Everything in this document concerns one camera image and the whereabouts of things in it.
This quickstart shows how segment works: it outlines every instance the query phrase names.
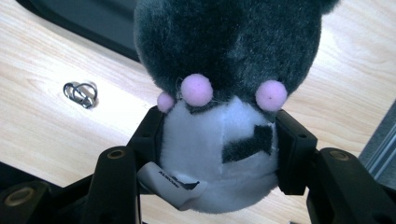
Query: white fabric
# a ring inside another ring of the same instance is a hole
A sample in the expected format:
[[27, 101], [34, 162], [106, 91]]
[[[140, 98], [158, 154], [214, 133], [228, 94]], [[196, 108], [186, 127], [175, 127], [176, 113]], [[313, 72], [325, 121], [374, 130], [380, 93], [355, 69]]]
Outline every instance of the white fabric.
[[[252, 137], [255, 126], [273, 128], [271, 156], [260, 151], [241, 161], [222, 163], [224, 146]], [[239, 210], [258, 202], [276, 186], [275, 125], [237, 97], [196, 115], [184, 101], [178, 101], [163, 127], [161, 163], [182, 182], [208, 183], [193, 209], [207, 213]]]

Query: black patch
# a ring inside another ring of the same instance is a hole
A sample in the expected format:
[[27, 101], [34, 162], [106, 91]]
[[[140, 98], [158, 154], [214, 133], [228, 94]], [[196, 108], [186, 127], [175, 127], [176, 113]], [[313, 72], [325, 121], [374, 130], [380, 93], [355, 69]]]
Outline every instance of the black patch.
[[257, 152], [263, 150], [271, 154], [272, 128], [269, 126], [256, 126], [251, 138], [238, 142], [231, 142], [222, 151], [222, 162], [241, 161]]
[[174, 176], [172, 176], [172, 178], [174, 180], [176, 180], [176, 182], [181, 185], [181, 187], [183, 187], [183, 189], [195, 189], [195, 187], [197, 187], [197, 185], [199, 185], [199, 181], [195, 182], [195, 183], [183, 183], [178, 181], [178, 179]]

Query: plush ear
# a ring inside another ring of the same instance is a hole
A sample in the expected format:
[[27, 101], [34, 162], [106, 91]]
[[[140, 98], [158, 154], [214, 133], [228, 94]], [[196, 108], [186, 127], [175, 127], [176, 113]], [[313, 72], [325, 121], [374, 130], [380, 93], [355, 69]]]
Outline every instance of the plush ear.
[[322, 14], [327, 14], [332, 12], [335, 5], [339, 2], [339, 0], [319, 0], [321, 5], [321, 12]]

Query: black mount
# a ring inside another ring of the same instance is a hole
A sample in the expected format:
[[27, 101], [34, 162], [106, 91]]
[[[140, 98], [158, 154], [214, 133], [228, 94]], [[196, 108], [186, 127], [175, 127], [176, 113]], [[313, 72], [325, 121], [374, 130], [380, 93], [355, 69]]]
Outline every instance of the black mount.
[[[159, 163], [163, 118], [151, 108], [126, 147], [104, 151], [93, 175], [63, 189], [3, 164], [0, 223], [142, 223], [139, 195], [148, 192], [136, 170]], [[396, 223], [395, 192], [378, 185], [356, 157], [336, 148], [317, 151], [317, 138], [286, 111], [279, 111], [276, 127], [279, 187], [286, 195], [309, 188], [312, 223]]]

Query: gray plush head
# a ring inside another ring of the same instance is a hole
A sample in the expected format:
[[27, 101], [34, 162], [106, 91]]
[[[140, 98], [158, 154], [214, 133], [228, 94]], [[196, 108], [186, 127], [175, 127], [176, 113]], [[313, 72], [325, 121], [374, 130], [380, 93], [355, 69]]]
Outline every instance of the gray plush head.
[[233, 96], [273, 112], [261, 106], [258, 89], [269, 80], [280, 83], [285, 99], [279, 102], [284, 103], [298, 88], [317, 54], [321, 16], [336, 3], [140, 0], [134, 40], [142, 64], [172, 98], [180, 95], [182, 81], [191, 74], [208, 78], [211, 98], [203, 105], [191, 103], [191, 112], [227, 103]]

